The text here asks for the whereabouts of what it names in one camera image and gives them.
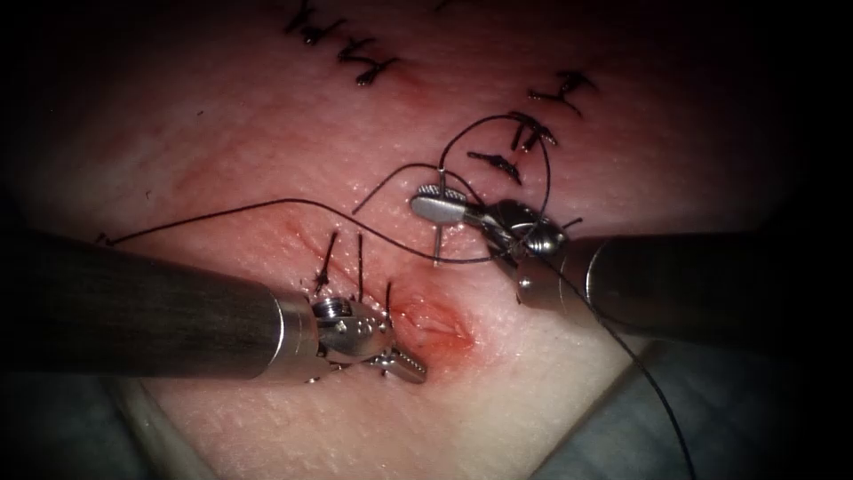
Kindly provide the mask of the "left arm needle driver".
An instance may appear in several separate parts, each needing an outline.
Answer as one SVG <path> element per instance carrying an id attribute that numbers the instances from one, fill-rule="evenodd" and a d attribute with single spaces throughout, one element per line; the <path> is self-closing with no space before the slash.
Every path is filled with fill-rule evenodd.
<path id="1" fill-rule="evenodd" d="M 317 355 L 332 364 L 357 364 L 386 353 L 395 342 L 391 322 L 361 302 L 343 297 L 312 306 L 319 348 Z"/>

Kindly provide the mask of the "right arm needle driver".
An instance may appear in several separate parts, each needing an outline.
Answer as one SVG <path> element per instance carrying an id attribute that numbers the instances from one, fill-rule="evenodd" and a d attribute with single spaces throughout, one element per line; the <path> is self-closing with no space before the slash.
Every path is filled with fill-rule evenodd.
<path id="1" fill-rule="evenodd" d="M 489 253 L 502 259 L 548 256 L 569 242 L 560 225 L 514 199 L 485 206 L 470 204 L 465 223 L 479 228 Z"/>

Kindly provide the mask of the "right arm needle driver jaw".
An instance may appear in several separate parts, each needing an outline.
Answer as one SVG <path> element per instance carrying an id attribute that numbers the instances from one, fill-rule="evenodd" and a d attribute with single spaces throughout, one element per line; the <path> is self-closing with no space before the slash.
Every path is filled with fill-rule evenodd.
<path id="1" fill-rule="evenodd" d="M 453 188 L 440 186 L 420 186 L 417 190 L 417 205 L 468 205 L 466 194 Z"/>
<path id="2" fill-rule="evenodd" d="M 479 205 L 448 196 L 414 196 L 410 207 L 420 218 L 435 225 L 482 224 L 482 208 Z"/>

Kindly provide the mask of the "left arm needle driver jaw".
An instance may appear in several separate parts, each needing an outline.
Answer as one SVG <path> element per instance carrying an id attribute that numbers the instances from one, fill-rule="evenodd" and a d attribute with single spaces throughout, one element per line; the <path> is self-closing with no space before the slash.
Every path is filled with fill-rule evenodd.
<path id="1" fill-rule="evenodd" d="M 368 360 L 368 365 L 379 369 L 383 375 L 393 375 L 411 384 L 427 381 L 427 367 L 415 357 L 399 348 L 389 348 Z"/>

